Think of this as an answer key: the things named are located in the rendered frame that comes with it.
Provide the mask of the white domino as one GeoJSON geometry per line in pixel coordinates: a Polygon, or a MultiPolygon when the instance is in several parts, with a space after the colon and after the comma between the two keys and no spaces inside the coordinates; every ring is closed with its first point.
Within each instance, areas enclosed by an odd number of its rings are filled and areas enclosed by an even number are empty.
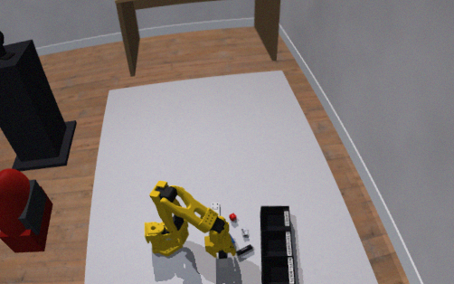
{"type": "Polygon", "coordinates": [[[220,216],[220,203],[212,203],[212,210],[214,210],[215,212],[217,212],[220,216]]]}

